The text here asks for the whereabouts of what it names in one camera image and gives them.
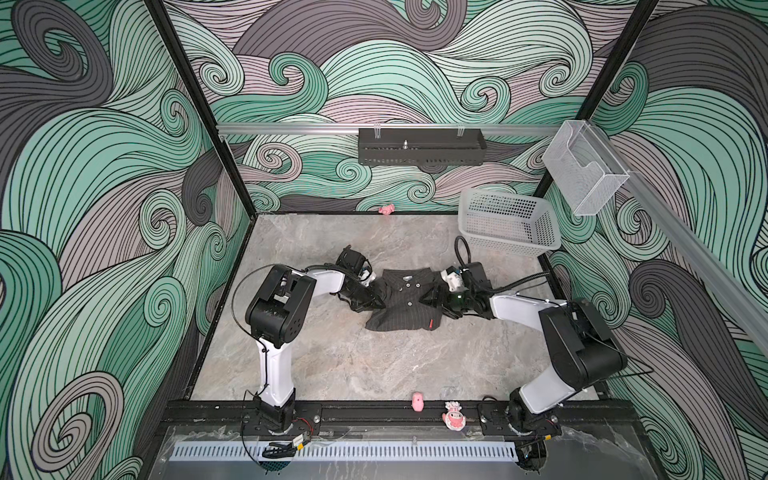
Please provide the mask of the dark grey striped shirt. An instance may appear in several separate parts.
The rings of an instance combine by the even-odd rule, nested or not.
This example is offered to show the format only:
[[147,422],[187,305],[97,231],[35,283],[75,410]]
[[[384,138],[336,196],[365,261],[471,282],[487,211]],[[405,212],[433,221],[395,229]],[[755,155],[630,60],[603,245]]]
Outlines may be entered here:
[[371,284],[383,307],[373,311],[365,328],[374,332],[436,330],[443,317],[437,294],[445,286],[441,274],[429,268],[385,269]]

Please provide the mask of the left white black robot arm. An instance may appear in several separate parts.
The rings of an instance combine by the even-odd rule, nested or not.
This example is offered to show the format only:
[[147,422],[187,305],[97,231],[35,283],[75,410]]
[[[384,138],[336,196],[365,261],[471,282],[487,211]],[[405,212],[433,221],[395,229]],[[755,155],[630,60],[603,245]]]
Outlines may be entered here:
[[375,279],[369,260],[349,246],[334,263],[269,267],[244,314],[250,336],[260,345],[261,386],[254,402],[262,418],[283,430],[293,422],[292,342],[304,326],[311,301],[332,295],[355,313],[380,310],[384,303],[371,287]]

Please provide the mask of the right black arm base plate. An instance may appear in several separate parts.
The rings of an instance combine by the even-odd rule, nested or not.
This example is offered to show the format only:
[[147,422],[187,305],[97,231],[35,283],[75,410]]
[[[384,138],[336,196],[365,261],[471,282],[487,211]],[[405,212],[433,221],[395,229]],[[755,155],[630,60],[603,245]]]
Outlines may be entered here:
[[551,411],[534,414],[518,401],[481,401],[477,407],[485,435],[523,439],[546,439],[562,434],[560,424]]

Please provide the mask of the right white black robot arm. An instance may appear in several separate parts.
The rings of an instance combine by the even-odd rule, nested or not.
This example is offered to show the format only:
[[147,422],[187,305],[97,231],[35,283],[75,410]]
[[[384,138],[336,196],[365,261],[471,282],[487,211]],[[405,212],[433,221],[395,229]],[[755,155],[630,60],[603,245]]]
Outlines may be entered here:
[[518,422],[541,417],[580,391],[624,370],[629,357],[588,300],[541,299],[519,293],[541,272],[494,287],[478,263],[440,272],[419,301],[451,318],[473,314],[529,327],[543,335],[549,366],[510,395]]

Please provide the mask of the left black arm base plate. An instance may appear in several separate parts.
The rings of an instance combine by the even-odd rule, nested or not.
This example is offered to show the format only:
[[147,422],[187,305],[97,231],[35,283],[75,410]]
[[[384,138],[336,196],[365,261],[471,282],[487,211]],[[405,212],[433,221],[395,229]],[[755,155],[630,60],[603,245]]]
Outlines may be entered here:
[[281,408],[259,403],[246,409],[241,430],[246,437],[314,435],[319,429],[321,413],[322,405],[317,402],[289,402]]

